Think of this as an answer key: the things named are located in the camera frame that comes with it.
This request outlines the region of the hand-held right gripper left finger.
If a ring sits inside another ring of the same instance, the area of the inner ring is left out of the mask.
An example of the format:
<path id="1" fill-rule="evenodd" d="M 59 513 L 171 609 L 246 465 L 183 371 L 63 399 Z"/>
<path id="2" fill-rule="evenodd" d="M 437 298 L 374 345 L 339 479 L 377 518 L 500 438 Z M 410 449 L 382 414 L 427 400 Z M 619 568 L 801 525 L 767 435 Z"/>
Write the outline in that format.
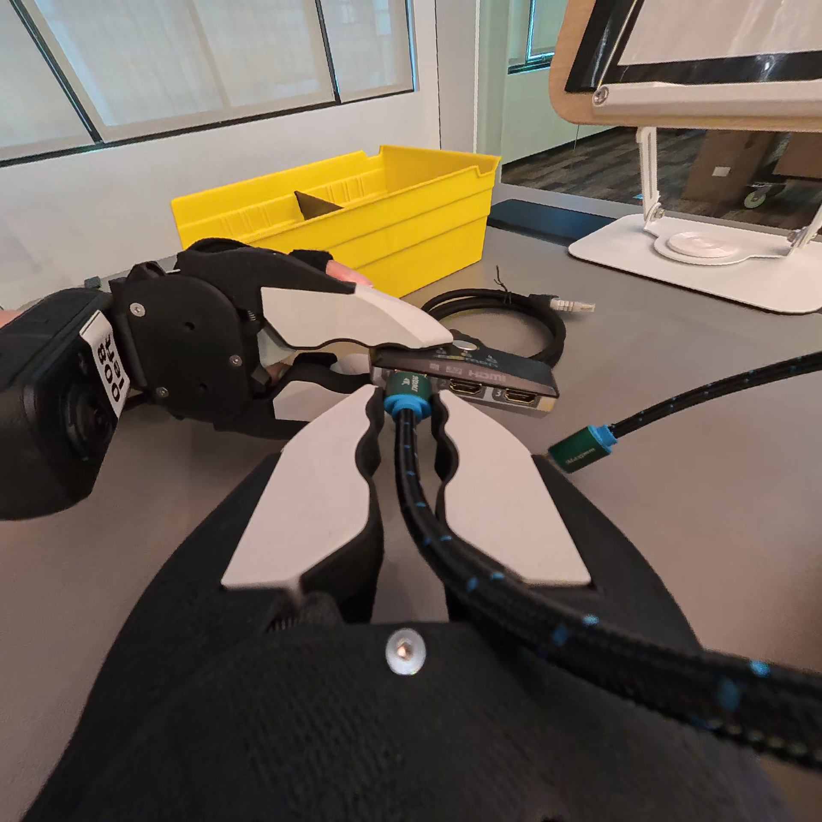
<path id="1" fill-rule="evenodd" d="M 357 447 L 375 433 L 366 385 L 283 447 L 221 579 L 226 590 L 301 590 L 304 575 L 364 532 L 371 490 Z"/>

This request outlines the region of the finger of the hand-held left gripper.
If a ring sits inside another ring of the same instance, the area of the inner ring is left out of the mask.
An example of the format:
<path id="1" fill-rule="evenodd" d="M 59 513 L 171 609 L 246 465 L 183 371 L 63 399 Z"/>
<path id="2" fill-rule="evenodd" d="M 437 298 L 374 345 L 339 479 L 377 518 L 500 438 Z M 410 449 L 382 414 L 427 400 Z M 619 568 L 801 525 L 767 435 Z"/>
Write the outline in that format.
<path id="1" fill-rule="evenodd" d="M 263 316 L 289 348 L 348 341 L 421 350 L 449 344 L 451 332 L 422 309 L 363 285 L 351 293 L 262 288 Z"/>
<path id="2" fill-rule="evenodd" d="M 310 423 L 361 389 L 371 396 L 369 379 L 293 379 L 273 397 L 273 415 L 280 423 Z"/>

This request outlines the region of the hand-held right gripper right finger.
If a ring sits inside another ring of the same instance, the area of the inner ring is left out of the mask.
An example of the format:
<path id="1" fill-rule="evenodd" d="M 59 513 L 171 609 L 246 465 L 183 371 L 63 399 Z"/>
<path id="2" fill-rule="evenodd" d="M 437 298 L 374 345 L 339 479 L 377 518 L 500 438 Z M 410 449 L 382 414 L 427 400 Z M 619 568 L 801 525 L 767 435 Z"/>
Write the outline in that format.
<path id="1" fill-rule="evenodd" d="M 527 584 L 589 585 L 590 572 L 529 450 L 453 392 L 435 400 L 440 519 Z"/>

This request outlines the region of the yellow plastic bin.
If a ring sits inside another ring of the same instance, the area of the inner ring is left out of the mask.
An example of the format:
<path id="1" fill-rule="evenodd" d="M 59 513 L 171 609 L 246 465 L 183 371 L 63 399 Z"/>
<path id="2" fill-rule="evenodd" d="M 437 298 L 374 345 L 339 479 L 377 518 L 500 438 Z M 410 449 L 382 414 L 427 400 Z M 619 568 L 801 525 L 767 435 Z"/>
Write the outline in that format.
<path id="1" fill-rule="evenodd" d="M 401 146 L 362 150 L 171 200 L 183 248 L 229 238 L 331 253 L 403 297 L 482 259 L 495 155 Z M 294 191 L 342 211 L 303 220 Z"/>

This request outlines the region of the braided HDMI cable green plugs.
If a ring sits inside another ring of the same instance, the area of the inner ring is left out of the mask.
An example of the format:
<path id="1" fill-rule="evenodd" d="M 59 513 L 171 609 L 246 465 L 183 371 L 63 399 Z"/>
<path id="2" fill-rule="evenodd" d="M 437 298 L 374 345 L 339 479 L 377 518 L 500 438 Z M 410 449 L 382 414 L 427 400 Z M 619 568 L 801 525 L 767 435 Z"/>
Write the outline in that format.
<path id="1" fill-rule="evenodd" d="M 399 507 L 457 610 L 570 674 L 758 754 L 820 771 L 821 680 L 705 649 L 642 554 L 544 456 L 532 455 L 587 566 L 587 586 L 531 585 L 437 515 L 436 395 L 425 375 L 389 378 Z"/>

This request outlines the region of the grey HDMI switch box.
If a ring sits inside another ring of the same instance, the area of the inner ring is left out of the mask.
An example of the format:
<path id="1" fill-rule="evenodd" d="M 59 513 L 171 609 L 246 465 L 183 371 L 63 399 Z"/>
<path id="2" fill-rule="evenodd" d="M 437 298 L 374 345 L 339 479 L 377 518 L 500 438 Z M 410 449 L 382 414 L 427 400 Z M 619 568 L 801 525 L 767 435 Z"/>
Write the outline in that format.
<path id="1" fill-rule="evenodd" d="M 382 387 L 395 373 L 413 372 L 425 375 L 434 393 L 450 390 L 476 405 L 536 417 L 550 413 L 560 397 L 549 365 L 467 334 L 428 348 L 380 346 L 369 356 L 373 381 Z"/>

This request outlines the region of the person's left hand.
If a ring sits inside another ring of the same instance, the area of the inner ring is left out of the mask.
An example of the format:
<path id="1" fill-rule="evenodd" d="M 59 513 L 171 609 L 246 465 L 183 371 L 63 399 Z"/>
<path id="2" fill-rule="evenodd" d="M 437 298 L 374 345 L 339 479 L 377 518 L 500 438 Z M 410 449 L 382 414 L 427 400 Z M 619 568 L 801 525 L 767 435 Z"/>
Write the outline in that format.
<path id="1" fill-rule="evenodd" d="M 359 272 L 333 259 L 330 259 L 326 263 L 325 273 L 333 279 L 341 282 L 359 284 L 368 288 L 374 287 L 373 282 L 371 282 L 363 274 L 360 274 Z"/>

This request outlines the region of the black bin divider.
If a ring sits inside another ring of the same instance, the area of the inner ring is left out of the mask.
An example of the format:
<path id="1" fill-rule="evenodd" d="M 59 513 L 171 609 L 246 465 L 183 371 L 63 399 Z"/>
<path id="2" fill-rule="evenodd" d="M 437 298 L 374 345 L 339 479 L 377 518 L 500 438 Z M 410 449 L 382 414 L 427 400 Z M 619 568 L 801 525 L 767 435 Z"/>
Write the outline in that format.
<path id="1" fill-rule="evenodd" d="M 304 191 L 294 191 L 293 193 L 303 220 L 306 222 L 342 211 L 344 208 L 332 201 L 324 200 Z"/>

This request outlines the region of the large frosted window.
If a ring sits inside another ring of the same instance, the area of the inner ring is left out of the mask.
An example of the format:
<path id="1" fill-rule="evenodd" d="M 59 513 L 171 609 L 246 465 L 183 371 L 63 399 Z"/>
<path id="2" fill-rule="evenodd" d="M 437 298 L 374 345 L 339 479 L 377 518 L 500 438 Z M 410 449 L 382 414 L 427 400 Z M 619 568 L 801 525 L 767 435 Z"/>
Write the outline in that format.
<path id="1" fill-rule="evenodd" d="M 411 92 L 406 1 L 2 1 L 2 164 Z"/>

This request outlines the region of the white tablet stand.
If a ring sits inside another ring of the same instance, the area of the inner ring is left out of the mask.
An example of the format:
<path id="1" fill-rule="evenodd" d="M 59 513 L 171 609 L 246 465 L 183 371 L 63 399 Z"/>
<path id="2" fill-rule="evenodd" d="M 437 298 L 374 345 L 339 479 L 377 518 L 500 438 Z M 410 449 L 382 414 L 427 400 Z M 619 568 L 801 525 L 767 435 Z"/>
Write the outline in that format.
<path id="1" fill-rule="evenodd" d="M 665 118 L 692 126 L 795 125 L 820 131 L 821 81 L 683 85 L 611 82 L 593 93 L 593 111 L 637 125 L 642 214 L 622 217 L 570 245 L 582 262 L 784 315 L 821 303 L 820 210 L 790 236 L 666 216 L 658 190 L 657 127 Z"/>

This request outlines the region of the cardboard box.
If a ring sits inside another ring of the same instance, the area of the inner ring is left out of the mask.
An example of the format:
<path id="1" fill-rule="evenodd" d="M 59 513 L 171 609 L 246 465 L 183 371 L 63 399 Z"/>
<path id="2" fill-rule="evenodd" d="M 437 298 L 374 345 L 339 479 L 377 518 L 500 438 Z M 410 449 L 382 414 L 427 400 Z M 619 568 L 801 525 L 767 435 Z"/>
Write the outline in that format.
<path id="1" fill-rule="evenodd" d="M 786 178 L 774 170 L 789 139 L 788 132 L 706 131 L 682 198 L 740 205 L 761 188 L 766 195 L 781 193 Z"/>

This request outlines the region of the clear sleeved instruction sheet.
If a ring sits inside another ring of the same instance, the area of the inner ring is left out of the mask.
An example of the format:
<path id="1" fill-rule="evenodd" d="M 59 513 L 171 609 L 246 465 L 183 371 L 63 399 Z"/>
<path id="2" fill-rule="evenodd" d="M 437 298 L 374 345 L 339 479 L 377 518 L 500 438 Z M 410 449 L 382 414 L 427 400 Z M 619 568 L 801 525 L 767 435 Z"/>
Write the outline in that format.
<path id="1" fill-rule="evenodd" d="M 678 63 L 821 49 L 820 1 L 647 1 L 617 63 Z"/>

